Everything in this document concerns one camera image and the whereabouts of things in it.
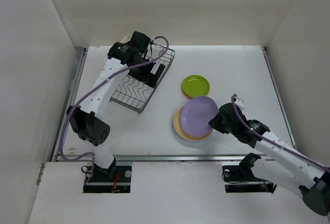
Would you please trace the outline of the orange plate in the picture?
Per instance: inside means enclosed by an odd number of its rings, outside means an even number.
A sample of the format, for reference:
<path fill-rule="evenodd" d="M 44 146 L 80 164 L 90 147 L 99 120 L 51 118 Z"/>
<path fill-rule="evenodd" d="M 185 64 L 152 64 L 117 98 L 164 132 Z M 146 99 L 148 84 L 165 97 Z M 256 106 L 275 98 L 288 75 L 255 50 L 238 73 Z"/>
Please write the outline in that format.
<path fill-rule="evenodd" d="M 183 90 L 181 90 L 181 92 L 182 92 L 182 94 L 186 97 L 186 98 L 188 98 L 188 99 L 191 99 L 192 97 L 190 97 L 189 95 L 187 95 Z"/>

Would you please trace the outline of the beige plate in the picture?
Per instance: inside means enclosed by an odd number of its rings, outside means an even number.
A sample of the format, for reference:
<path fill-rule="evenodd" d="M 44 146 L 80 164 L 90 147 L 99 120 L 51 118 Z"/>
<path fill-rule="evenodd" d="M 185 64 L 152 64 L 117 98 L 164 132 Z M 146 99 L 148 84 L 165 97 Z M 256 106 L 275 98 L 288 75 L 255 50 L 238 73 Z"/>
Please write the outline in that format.
<path fill-rule="evenodd" d="M 186 139 L 188 141 L 193 141 L 193 142 L 197 142 L 197 141 L 201 141 L 206 139 L 207 137 L 209 137 L 211 135 L 211 133 L 213 132 L 213 129 L 211 129 L 206 135 L 204 136 L 190 136 L 188 135 L 181 127 L 180 124 L 180 115 L 182 112 L 182 108 L 180 108 L 179 110 L 177 110 L 177 112 L 175 113 L 174 117 L 173 117 L 173 127 L 174 130 L 176 131 L 176 133 L 182 137 L 183 139 Z"/>

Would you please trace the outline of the green plate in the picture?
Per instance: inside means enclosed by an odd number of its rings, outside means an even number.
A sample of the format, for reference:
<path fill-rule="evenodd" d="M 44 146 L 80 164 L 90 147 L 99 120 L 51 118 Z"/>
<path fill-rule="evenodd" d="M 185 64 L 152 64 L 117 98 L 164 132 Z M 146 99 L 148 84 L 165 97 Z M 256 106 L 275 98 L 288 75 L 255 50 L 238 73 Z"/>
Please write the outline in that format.
<path fill-rule="evenodd" d="M 210 91 L 210 84 L 203 76 L 190 75 L 182 81 L 181 89 L 190 98 L 207 96 Z"/>

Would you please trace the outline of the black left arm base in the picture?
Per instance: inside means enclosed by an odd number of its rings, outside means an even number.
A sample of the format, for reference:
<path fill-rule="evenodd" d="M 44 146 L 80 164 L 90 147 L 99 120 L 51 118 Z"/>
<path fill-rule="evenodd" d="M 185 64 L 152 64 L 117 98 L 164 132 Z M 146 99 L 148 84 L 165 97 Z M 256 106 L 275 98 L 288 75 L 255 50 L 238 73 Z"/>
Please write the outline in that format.
<path fill-rule="evenodd" d="M 130 193 L 132 164 L 119 162 L 113 176 L 109 179 L 100 171 L 94 169 L 91 179 L 88 181 L 91 172 L 90 166 L 83 166 L 81 171 L 85 174 L 84 193 Z"/>

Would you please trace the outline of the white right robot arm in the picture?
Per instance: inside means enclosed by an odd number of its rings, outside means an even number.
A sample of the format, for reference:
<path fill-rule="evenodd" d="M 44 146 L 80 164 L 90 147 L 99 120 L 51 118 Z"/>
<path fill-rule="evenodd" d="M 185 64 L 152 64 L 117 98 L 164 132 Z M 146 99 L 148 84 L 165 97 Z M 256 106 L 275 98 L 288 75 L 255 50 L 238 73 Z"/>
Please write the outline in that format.
<path fill-rule="evenodd" d="M 209 125 L 274 160 L 268 164 L 260 156 L 248 154 L 240 162 L 242 178 L 270 181 L 301 197 L 316 214 L 329 214 L 329 167 L 288 146 L 262 122 L 246 119 L 234 102 L 222 105 Z"/>

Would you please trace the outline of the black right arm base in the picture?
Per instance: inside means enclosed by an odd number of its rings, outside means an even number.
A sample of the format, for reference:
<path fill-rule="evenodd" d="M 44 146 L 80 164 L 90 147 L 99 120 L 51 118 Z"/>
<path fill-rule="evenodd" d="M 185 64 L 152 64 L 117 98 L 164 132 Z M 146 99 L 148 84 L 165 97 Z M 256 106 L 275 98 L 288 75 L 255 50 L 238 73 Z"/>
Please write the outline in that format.
<path fill-rule="evenodd" d="M 277 185 L 245 174 L 239 165 L 223 165 L 222 179 L 226 193 L 274 193 Z"/>

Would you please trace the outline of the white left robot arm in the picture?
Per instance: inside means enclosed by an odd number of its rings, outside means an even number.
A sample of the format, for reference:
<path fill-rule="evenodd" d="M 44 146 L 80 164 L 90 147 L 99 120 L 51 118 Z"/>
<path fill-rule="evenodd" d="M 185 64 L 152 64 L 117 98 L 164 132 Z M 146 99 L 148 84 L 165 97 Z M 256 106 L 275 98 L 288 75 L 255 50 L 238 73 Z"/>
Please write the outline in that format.
<path fill-rule="evenodd" d="M 68 108 L 61 138 L 65 137 L 70 126 L 87 145 L 89 151 L 85 155 L 92 158 L 91 169 L 86 172 L 90 177 L 95 171 L 104 181 L 110 181 L 115 176 L 116 159 L 106 142 L 110 126 L 103 121 L 104 113 L 110 98 L 128 73 L 133 72 L 135 78 L 143 81 L 156 61 L 166 54 L 168 39 L 161 36 L 156 39 L 163 39 L 166 45 L 158 53 L 154 52 L 154 39 L 137 31 L 127 42 L 114 43 L 93 88 Z"/>

